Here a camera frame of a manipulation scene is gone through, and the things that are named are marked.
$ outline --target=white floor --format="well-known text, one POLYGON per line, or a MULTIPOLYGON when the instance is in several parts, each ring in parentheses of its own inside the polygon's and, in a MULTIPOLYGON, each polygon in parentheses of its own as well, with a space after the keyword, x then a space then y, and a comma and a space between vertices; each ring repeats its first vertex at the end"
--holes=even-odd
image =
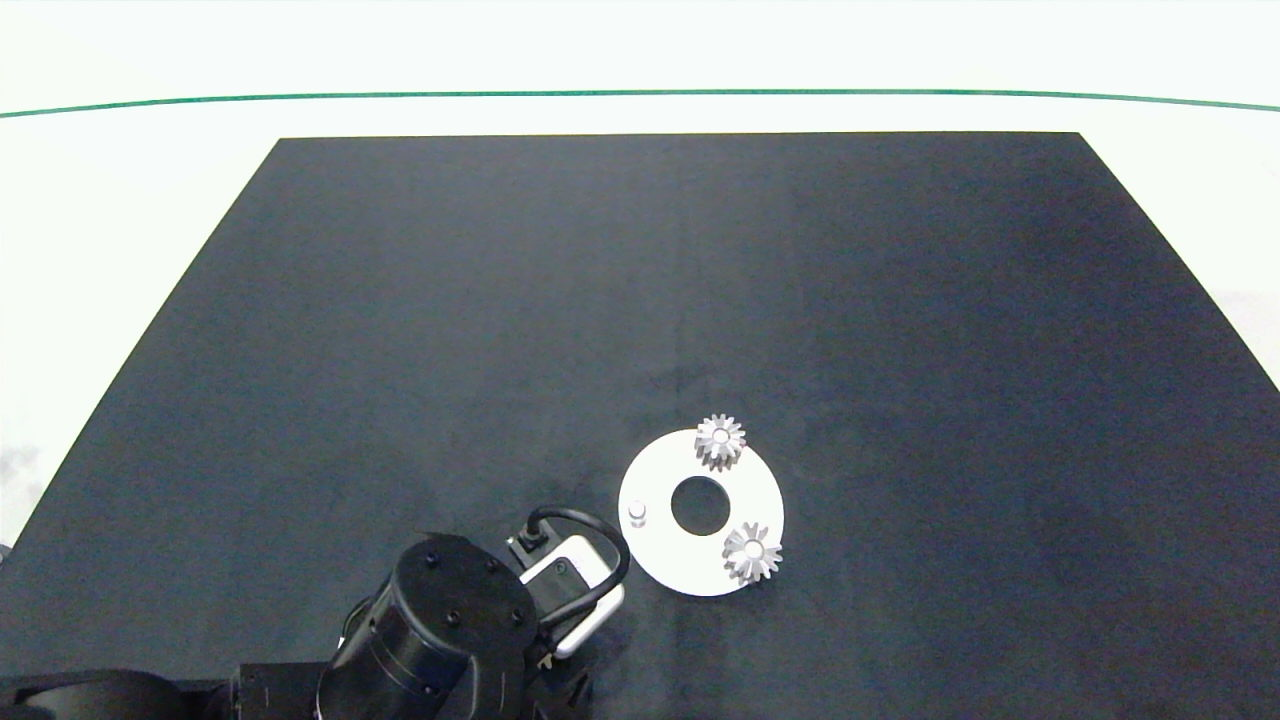
MULTIPOLYGON (((627 87, 1280 105, 1277 20, 1277 5, 1228 3, 8 3, 0 113, 260 92, 627 87)), ((0 543, 18 538, 279 137, 906 129, 1083 133, 1280 380, 1280 113, 815 95, 279 100, 0 118, 0 543)))

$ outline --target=cable connector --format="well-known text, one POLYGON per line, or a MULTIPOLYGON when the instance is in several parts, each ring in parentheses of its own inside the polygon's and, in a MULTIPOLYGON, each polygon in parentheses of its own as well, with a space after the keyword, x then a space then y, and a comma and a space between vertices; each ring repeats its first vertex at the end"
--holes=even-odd
POLYGON ((516 556, 516 562, 520 562, 520 566, 527 570, 545 557, 548 552, 556 550, 561 542, 563 542, 563 538, 544 519, 534 524, 532 528, 529 525, 522 527, 518 533, 507 538, 507 548, 516 556))

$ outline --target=hole in disc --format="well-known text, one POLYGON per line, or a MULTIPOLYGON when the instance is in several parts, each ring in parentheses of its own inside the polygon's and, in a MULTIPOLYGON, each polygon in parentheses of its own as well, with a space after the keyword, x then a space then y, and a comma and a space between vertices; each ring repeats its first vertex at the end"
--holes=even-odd
POLYGON ((719 483, 705 477, 686 478, 671 495, 671 514, 686 532, 709 536, 728 521, 728 495, 719 483))

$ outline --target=white disc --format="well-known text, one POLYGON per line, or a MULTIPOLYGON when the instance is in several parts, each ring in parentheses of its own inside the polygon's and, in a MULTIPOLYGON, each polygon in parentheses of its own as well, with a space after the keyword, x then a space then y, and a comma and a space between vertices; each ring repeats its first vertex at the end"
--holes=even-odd
POLYGON ((724 569, 724 539, 744 523, 759 523, 769 529, 768 544, 782 544, 782 492, 750 447, 727 470, 707 468, 694 452, 696 436, 695 429, 676 430, 636 455, 622 478, 618 525, 631 556, 653 579, 685 594, 726 594, 744 585, 724 569), (728 521, 709 536, 681 528, 671 512, 676 487, 695 477, 716 480, 728 496, 728 521), (637 509, 644 518, 635 518, 637 509))

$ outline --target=gear teeth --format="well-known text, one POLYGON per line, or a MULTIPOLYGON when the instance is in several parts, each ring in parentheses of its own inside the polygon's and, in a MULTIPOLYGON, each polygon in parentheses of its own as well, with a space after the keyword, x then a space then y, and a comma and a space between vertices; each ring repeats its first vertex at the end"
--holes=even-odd
POLYGON ((724 413, 713 413, 698 424, 694 452, 703 465, 713 470, 727 470, 742 455, 746 432, 742 424, 724 413), (724 439, 717 439, 717 434, 724 439))
POLYGON ((741 528, 733 528, 724 538, 724 569, 736 578, 740 584, 758 583, 762 579, 771 579, 778 571, 778 562, 782 562, 782 546, 767 544, 764 537, 769 533, 768 527, 759 523, 742 523, 741 528), (746 553, 749 543, 759 543, 760 556, 751 557, 746 553))

